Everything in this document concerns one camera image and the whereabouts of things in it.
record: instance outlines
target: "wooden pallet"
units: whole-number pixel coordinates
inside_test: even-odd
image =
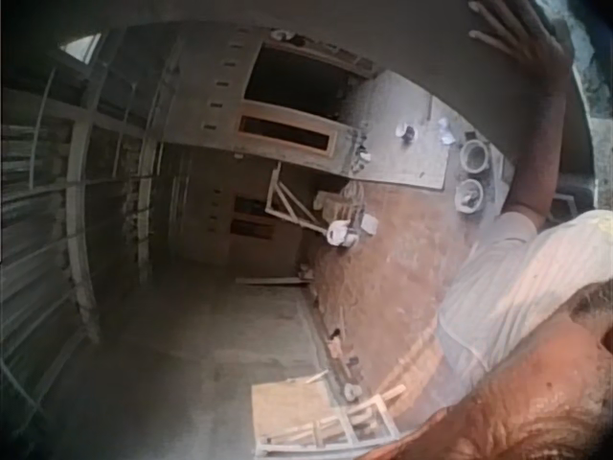
[[[332,416],[262,436],[256,444],[255,458],[337,460],[392,443],[400,433],[386,402],[405,389],[399,385],[360,404],[336,407]]]

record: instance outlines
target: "white bucket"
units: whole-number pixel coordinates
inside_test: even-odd
[[[483,142],[473,139],[460,151],[460,163],[467,173],[478,174],[489,166],[489,149]]]
[[[481,183],[467,179],[456,188],[456,209],[463,214],[473,214],[483,207],[484,192]]]

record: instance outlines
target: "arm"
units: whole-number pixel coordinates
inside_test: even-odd
[[[572,76],[572,53],[545,29],[529,0],[514,0],[516,13],[503,0],[470,2],[496,36],[471,31],[469,35],[511,56],[531,75],[540,95],[536,124],[526,149],[518,155],[515,177],[503,213],[514,211],[540,228],[554,199],[559,170],[566,92]]]

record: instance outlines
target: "fingers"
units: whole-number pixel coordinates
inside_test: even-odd
[[[529,0],[516,0],[517,9],[519,10],[521,21],[526,25],[528,31],[536,38],[546,38],[549,32],[545,29],[543,21],[540,20],[538,14],[534,10]]]
[[[519,42],[517,41],[517,38],[515,38],[512,33],[509,32],[509,29],[502,25],[500,21],[496,19],[496,17],[491,12],[489,12],[483,4],[479,2],[469,2],[468,6],[474,12],[481,14],[486,20],[486,22],[488,22],[488,24],[493,28],[493,30],[496,31],[496,33],[500,35],[501,38],[504,38],[507,44],[515,48],[519,47]]]
[[[490,0],[493,4],[498,16],[513,34],[521,39],[529,38],[528,33],[521,22],[515,17],[515,14],[509,9],[505,0]]]
[[[493,37],[491,35],[488,35],[488,34],[484,34],[483,32],[480,32],[480,31],[470,31],[468,33],[468,36],[470,38],[474,38],[475,40],[483,41],[487,45],[489,45],[489,46],[491,46],[493,48],[496,48],[497,50],[500,50],[503,53],[508,54],[509,56],[515,57],[515,53],[512,51],[512,49],[509,48],[506,44],[504,44],[498,38],[495,38],[495,37]]]

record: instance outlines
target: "white shirt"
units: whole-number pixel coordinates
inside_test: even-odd
[[[537,235],[501,215],[473,247],[439,308],[436,336],[467,393],[585,286],[613,277],[613,213],[591,211]]]

